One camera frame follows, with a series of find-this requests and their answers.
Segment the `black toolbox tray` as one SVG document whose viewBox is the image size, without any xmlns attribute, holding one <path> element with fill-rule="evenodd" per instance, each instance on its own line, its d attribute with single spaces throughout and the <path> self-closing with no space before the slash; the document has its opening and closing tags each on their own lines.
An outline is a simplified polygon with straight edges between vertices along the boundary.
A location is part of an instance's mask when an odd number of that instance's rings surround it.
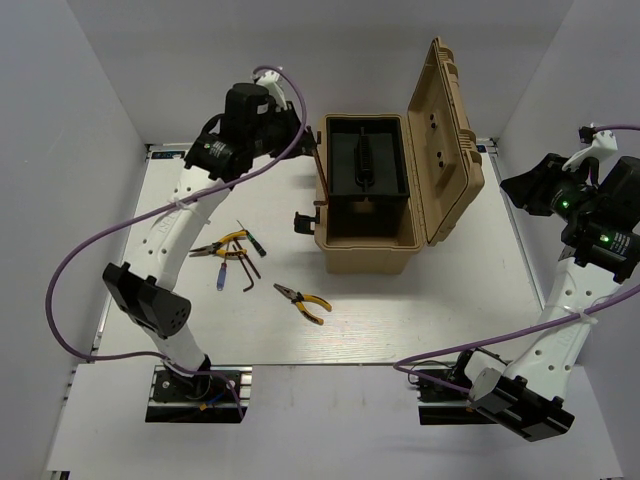
<svg viewBox="0 0 640 480">
<path fill-rule="evenodd" d="M 409 186 L 400 119 L 326 119 L 329 196 L 373 202 L 403 202 Z"/>
</svg>

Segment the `green black precision screwdriver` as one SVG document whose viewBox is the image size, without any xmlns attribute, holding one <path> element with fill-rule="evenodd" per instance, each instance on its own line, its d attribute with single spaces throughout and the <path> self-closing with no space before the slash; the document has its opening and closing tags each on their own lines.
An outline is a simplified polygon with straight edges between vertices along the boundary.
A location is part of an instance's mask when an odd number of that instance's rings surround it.
<svg viewBox="0 0 640 480">
<path fill-rule="evenodd" d="M 261 258 L 264 258 L 267 255 L 267 252 L 264 249 L 264 247 L 259 243 L 259 241 L 251 233 L 251 231 L 249 229 L 245 228 L 244 225 L 240 221 L 237 221 L 237 223 L 240 225 L 241 229 L 246 233 L 247 239 L 252 244 L 252 246 L 254 247 L 256 252 L 258 253 L 258 255 Z"/>
</svg>

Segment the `blue red handled screwdriver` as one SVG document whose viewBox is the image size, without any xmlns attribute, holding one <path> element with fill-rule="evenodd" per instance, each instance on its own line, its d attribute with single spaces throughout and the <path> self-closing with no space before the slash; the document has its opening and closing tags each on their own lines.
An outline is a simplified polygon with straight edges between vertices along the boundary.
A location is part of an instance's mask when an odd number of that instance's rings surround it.
<svg viewBox="0 0 640 480">
<path fill-rule="evenodd" d="M 218 276 L 217 276 L 217 281 L 216 281 L 216 288 L 218 291 L 222 291 L 225 286 L 227 267 L 228 267 L 227 259 L 229 257 L 229 247 L 230 247 L 230 243 L 227 242 L 216 253 L 216 255 L 222 259 L 222 263 L 221 263 Z"/>
</svg>

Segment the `tan plastic toolbox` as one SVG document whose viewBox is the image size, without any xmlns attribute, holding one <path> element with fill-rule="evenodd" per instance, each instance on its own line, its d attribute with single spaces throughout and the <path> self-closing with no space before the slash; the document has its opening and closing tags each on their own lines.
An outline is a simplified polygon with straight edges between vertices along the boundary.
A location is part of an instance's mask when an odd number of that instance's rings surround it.
<svg viewBox="0 0 640 480">
<path fill-rule="evenodd" d="M 320 121 L 314 240 L 331 274 L 400 274 L 447 239 L 482 190 L 453 51 L 436 37 L 405 113 Z"/>
</svg>

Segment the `small brown hex key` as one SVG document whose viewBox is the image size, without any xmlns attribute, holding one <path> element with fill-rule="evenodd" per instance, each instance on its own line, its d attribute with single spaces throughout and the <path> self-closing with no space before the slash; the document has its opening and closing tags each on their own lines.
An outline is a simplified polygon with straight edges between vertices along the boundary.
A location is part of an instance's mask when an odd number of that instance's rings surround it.
<svg viewBox="0 0 640 480">
<path fill-rule="evenodd" d="M 238 261 L 239 261 L 239 263 L 240 263 L 240 265 L 242 267 L 242 270 L 243 270 L 243 272 L 244 272 L 244 274 L 245 274 L 245 276 L 246 276 L 246 278 L 248 280 L 248 285 L 245 286 L 242 289 L 243 293 L 247 293 L 247 292 L 251 291 L 254 288 L 255 281 L 254 281 L 254 278 L 252 277 L 252 275 L 251 275 L 251 273 L 249 271 L 249 268 L 246 265 L 246 262 L 245 262 L 245 259 L 244 259 L 244 254 L 240 250 L 236 250 L 236 251 L 234 251 L 234 253 L 236 254 L 236 257 L 237 257 L 237 259 L 238 259 Z"/>
</svg>

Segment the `long brown hex key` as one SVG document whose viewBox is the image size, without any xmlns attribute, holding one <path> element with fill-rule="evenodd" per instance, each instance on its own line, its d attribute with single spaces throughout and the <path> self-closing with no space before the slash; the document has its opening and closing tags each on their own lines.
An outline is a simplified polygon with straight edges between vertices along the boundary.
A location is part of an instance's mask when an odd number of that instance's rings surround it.
<svg viewBox="0 0 640 480">
<path fill-rule="evenodd" d="M 314 159 L 316 172 L 320 180 L 321 191 L 322 191 L 322 197 L 314 200 L 313 205 L 316 207 L 327 206 L 329 203 L 327 178 L 324 173 L 324 168 L 323 168 L 320 154 L 318 151 L 318 142 L 316 141 L 316 138 L 314 137 L 312 128 L 310 126 L 305 127 L 305 133 L 303 134 L 303 137 L 304 137 L 303 150 L 305 153 L 310 153 Z"/>
</svg>

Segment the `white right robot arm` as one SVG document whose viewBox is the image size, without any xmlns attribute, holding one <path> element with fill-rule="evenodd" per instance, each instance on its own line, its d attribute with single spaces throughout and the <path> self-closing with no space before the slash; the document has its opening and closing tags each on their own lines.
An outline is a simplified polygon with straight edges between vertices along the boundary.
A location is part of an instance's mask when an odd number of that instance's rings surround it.
<svg viewBox="0 0 640 480">
<path fill-rule="evenodd" d="M 503 364 L 475 349 L 451 374 L 453 390 L 468 406 L 529 442 L 563 435 L 569 376 L 596 320 L 588 308 L 602 305 L 629 279 L 639 262 L 639 161 L 621 157 L 602 182 L 598 162 L 577 171 L 547 155 L 532 170 L 500 186 L 511 203 L 532 216 L 557 215 L 566 226 L 565 248 L 537 326 L 542 331 L 515 360 Z"/>
</svg>

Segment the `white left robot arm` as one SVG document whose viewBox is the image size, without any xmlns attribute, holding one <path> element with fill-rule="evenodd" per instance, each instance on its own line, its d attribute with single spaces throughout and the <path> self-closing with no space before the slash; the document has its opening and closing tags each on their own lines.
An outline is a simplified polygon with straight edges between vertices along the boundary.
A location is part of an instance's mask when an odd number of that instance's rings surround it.
<svg viewBox="0 0 640 480">
<path fill-rule="evenodd" d="M 188 299 L 174 287 L 183 263 L 214 210 L 255 158 L 292 156 L 305 130 L 278 81 L 263 76 L 236 83 L 223 113 L 202 128 L 184 158 L 168 212 L 157 217 L 142 243 L 103 280 L 118 308 L 153 341 L 177 387 L 199 399 L 211 387 L 208 356 L 187 325 Z"/>
</svg>

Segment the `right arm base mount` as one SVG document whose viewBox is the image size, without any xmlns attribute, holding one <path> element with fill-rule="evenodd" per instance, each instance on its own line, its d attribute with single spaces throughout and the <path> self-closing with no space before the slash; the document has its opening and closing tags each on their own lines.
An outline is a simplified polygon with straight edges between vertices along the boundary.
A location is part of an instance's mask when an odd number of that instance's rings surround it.
<svg viewBox="0 0 640 480">
<path fill-rule="evenodd" d="M 410 367 L 419 373 L 427 374 L 445 382 L 470 388 L 471 382 L 456 377 L 451 364 L 426 360 Z M 418 393 L 418 415 L 421 426 L 453 426 L 486 424 L 484 417 L 466 405 L 463 392 L 428 381 L 415 374 L 408 375 L 408 381 Z"/>
</svg>

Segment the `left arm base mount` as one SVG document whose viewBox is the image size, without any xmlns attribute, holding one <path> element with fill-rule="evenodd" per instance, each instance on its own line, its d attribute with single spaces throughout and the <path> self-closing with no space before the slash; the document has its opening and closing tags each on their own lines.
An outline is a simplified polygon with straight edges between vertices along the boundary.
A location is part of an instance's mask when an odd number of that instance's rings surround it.
<svg viewBox="0 0 640 480">
<path fill-rule="evenodd" d="M 182 378 L 156 366 L 145 413 L 149 424 L 240 424 L 249 407 L 252 368 L 223 368 L 215 376 Z"/>
</svg>

